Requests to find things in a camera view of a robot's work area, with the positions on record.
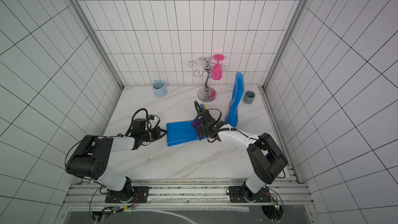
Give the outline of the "pink wine glass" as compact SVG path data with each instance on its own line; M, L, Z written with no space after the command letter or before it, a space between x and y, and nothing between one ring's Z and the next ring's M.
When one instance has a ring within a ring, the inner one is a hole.
M225 59L225 57L221 54L214 55L213 59L217 62L211 70L211 78L213 80L220 80L222 78L222 64L221 62Z

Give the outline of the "blue rubber boot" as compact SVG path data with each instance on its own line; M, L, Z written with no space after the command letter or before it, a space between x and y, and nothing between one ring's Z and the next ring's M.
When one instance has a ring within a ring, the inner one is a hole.
M226 116L226 123L236 128L238 124L238 106L245 92L244 76L241 72L235 75L232 98Z
M191 126L192 120L169 122L166 124L166 143L168 147L185 144L193 141L200 141L196 131Z

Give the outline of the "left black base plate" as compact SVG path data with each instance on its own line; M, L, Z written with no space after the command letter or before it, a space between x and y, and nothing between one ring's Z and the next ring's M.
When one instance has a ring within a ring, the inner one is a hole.
M108 191L105 203L115 204L133 204L133 203L146 203L149 195L149 187L130 187L130 189L122 191Z

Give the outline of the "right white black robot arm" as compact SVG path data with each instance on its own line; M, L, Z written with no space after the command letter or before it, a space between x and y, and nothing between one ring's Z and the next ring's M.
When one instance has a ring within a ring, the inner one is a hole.
M219 141L246 149L254 171L242 185L246 198L253 198L266 185L286 177L288 160L268 133L254 135L243 132L220 118L213 118L208 110L203 109L197 110L195 122L199 138L206 138L209 143Z

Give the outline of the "light blue mug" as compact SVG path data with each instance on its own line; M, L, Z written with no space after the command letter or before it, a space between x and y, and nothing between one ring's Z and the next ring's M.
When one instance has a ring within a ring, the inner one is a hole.
M167 95L167 88L163 81L155 80L152 84L155 97L164 97Z

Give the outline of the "purple cloth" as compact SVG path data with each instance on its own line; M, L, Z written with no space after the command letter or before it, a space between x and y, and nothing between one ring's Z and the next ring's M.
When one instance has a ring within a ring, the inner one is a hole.
M196 117L193 122L191 123L191 126L194 128L194 130L196 131L196 134L198 136L199 140L202 140L203 137L205 137L205 132L204 132L204 128L202 125L202 122L200 120L199 117Z

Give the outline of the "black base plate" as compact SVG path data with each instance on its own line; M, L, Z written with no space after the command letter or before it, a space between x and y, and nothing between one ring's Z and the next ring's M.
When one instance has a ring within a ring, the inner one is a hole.
M243 186L230 186L227 189L231 203L271 203L272 197L268 187L261 188L257 193L252 193Z
M130 189L122 191L108 191L105 203L115 204L133 204L133 203L146 203L149 195L149 187L130 187Z

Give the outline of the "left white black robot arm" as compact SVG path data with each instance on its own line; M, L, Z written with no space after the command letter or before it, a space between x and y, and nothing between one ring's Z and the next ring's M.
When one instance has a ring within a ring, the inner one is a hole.
M108 165L110 155L113 152L137 150L140 146L167 135L167 131L158 124L154 127L148 127L148 124L150 121L139 118L132 120L125 134L86 135L66 162L66 172L75 177L93 180L110 191L124 191L128 186L128 178Z

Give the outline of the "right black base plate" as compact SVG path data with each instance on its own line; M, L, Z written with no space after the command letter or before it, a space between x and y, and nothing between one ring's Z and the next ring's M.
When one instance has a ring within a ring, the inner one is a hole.
M257 193L252 193L243 186L230 186L227 189L231 203L271 203L272 197L268 187L261 188Z

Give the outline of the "chrome glass holder stand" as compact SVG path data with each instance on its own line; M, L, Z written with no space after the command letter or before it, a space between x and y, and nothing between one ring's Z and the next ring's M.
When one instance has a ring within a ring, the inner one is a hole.
M216 99L217 93L216 91L210 86L209 82L212 80L211 78L211 70L212 67L217 62L212 58L198 58L197 61L190 61L188 63L188 67L195 68L201 67L201 69L196 69L193 74L195 77L200 78L205 76L203 88L198 91L198 99L204 103L213 102ZM223 72L227 70L227 66L222 64Z

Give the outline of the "aluminium mounting rail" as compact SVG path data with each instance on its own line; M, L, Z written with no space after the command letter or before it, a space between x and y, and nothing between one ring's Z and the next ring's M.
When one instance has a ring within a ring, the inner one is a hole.
M188 211L234 210L245 211L251 205L284 207L313 205L309 188L295 179L278 180L264 186L256 196L248 199L241 180L134 180L132 195L121 197L93 183L70 187L64 204L99 212L102 209Z

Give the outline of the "grey-teal cup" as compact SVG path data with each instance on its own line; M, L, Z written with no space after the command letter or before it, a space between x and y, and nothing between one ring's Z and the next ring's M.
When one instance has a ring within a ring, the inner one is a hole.
M252 104L254 99L255 99L255 97L256 97L256 94L253 91L247 90L244 93L243 102L245 104Z

